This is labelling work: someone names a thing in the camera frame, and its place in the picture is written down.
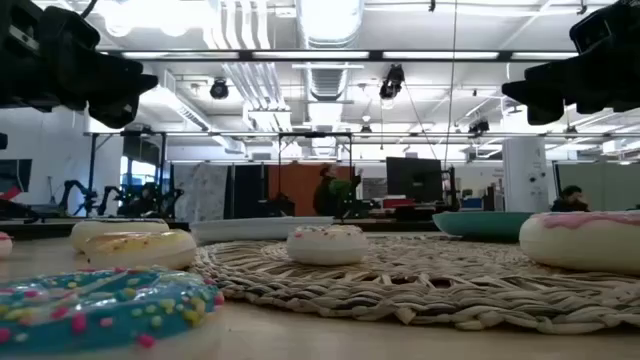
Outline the small yellow frosted donut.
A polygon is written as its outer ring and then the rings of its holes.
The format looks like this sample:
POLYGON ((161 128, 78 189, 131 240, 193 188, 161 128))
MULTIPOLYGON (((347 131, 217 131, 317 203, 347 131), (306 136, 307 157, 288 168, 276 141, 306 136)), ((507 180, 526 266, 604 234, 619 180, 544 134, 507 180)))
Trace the small yellow frosted donut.
POLYGON ((184 230, 118 232, 90 238, 84 253, 94 268, 184 269, 194 260, 196 248, 196 241, 184 230))

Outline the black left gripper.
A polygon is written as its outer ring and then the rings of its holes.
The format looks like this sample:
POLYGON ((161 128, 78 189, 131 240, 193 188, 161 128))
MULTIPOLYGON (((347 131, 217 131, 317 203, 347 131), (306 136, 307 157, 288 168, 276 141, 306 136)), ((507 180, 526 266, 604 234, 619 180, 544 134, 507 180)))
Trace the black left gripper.
POLYGON ((139 96, 159 83, 142 63, 99 53, 105 87, 125 93, 94 93, 86 98, 64 82, 75 74, 77 48, 93 50, 100 36, 87 21, 97 0, 82 11, 44 9, 32 0, 0 0, 0 109, 33 108, 50 112, 63 106, 89 114, 111 129, 135 120, 139 96))

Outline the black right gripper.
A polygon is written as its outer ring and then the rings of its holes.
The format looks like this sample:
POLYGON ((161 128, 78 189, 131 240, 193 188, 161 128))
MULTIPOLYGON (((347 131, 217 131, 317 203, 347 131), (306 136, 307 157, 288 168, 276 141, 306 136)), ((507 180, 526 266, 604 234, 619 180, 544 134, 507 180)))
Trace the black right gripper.
POLYGON ((587 113, 640 108, 640 0, 617 0, 594 11, 573 25, 569 36, 578 53, 531 66, 521 79, 501 85, 504 95, 527 105, 528 124, 556 122, 564 106, 576 104, 587 113), (576 97, 563 88, 567 65, 575 58, 576 97), (538 107, 557 102, 559 107, 538 107))

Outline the small orange frosted donut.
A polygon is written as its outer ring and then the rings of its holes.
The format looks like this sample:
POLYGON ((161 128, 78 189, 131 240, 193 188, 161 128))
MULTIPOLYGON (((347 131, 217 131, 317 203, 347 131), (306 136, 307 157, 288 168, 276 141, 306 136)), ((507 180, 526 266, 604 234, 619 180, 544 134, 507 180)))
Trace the small orange frosted donut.
POLYGON ((162 219, 96 218, 76 223, 69 236, 76 252, 83 252, 86 242, 94 237, 117 232, 163 232, 168 224, 162 219))

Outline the small blue sprinkled donut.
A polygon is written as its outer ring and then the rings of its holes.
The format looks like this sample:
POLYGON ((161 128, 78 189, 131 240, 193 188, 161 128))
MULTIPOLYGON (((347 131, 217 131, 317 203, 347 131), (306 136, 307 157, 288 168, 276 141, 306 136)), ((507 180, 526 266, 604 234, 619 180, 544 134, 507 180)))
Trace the small blue sprinkled donut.
POLYGON ((0 360, 154 355, 223 305, 210 279, 159 266, 83 269, 0 282, 0 360))

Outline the small white sprinkled donut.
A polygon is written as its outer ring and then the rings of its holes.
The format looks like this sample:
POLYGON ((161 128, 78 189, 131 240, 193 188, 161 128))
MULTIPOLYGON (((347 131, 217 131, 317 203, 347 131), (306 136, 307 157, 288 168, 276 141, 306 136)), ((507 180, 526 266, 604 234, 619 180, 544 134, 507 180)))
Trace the small white sprinkled donut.
POLYGON ((295 262, 341 266, 360 263, 369 250, 369 240, 353 225, 300 226, 286 240, 289 258, 295 262))

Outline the black metal rig frame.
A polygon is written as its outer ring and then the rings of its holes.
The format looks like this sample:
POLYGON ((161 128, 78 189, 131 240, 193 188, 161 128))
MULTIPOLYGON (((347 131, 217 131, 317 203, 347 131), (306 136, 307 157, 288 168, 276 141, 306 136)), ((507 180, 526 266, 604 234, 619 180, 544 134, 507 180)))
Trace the black metal rig frame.
POLYGON ((524 50, 102 50, 103 54, 154 62, 548 62, 576 52, 524 50))

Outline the person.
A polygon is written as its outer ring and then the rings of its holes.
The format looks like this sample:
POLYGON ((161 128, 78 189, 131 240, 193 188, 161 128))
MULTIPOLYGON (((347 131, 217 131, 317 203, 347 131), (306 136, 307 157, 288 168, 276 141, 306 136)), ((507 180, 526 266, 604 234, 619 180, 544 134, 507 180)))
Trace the person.
POLYGON ((551 212, 589 212, 588 204, 583 199, 583 191, 577 185, 565 187, 560 196, 553 202, 551 212))
POLYGON ((337 170, 336 165, 327 165, 319 173, 321 181, 313 196, 313 208, 319 216, 343 218, 348 210, 347 202, 352 199, 356 187, 361 183, 361 170, 351 180, 339 179, 337 170))

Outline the grey-green partition wall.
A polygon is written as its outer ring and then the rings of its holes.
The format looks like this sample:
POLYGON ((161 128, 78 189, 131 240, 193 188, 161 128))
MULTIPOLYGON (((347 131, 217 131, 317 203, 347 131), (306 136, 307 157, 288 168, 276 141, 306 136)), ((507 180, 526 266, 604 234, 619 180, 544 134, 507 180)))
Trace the grey-green partition wall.
POLYGON ((592 211, 640 208, 640 163, 556 163, 554 171, 558 190, 580 187, 592 211))

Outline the green plate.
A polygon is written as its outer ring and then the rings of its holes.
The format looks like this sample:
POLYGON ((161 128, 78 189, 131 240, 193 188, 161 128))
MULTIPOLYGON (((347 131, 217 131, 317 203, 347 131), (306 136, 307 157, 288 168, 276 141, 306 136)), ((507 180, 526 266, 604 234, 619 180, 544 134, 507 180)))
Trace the green plate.
POLYGON ((441 232, 463 240, 517 243, 521 226, 531 216, 530 212, 462 211, 434 214, 432 219, 441 232))

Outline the light blue plate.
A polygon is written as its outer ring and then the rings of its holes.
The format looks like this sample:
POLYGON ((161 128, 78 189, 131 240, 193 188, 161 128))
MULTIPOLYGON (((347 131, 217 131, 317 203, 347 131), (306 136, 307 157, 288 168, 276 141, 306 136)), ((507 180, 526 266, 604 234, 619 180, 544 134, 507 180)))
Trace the light blue plate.
POLYGON ((268 217, 210 220, 190 223, 199 244, 244 240, 285 240, 299 226, 328 226, 332 217, 268 217))

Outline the orange partition wall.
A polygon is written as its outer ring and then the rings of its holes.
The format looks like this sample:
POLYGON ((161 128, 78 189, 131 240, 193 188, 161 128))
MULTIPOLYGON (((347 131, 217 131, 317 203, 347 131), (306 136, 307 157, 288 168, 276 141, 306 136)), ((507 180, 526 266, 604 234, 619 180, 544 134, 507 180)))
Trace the orange partition wall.
POLYGON ((355 188, 361 182, 361 173, 349 165, 334 163, 299 164, 268 166, 269 198, 275 200, 278 196, 284 196, 294 204, 293 213, 297 217, 324 216, 339 218, 344 214, 348 206, 341 202, 348 199, 355 188), (327 210, 317 213, 314 207, 316 190, 323 180, 323 172, 332 170, 338 185, 331 188, 329 200, 324 193, 318 198, 321 207, 327 210))

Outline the black computer monitor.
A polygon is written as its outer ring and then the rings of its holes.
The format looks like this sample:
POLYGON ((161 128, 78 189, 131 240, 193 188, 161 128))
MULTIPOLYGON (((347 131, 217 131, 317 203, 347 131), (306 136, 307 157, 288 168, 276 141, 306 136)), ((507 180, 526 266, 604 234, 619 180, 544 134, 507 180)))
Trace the black computer monitor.
POLYGON ((439 160, 387 157, 386 178, 388 195, 404 195, 417 202, 443 199, 439 160))

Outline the large pink frosted donut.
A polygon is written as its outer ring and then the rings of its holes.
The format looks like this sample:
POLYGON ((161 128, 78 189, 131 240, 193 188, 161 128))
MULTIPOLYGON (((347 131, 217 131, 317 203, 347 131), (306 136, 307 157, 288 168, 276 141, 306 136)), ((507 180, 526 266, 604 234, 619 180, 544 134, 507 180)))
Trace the large pink frosted donut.
POLYGON ((640 210, 534 214, 519 245, 540 264, 640 276, 640 210))

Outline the round woven straw placemat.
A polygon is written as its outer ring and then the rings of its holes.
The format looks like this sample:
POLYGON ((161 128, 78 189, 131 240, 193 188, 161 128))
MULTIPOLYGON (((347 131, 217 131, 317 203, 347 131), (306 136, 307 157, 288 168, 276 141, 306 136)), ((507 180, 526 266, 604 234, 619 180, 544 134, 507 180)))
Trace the round woven straw placemat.
POLYGON ((640 330, 640 278, 539 265, 510 244, 374 235, 361 263, 314 266, 294 262, 283 241, 235 241, 198 248, 190 270, 228 299, 325 318, 553 335, 640 330))

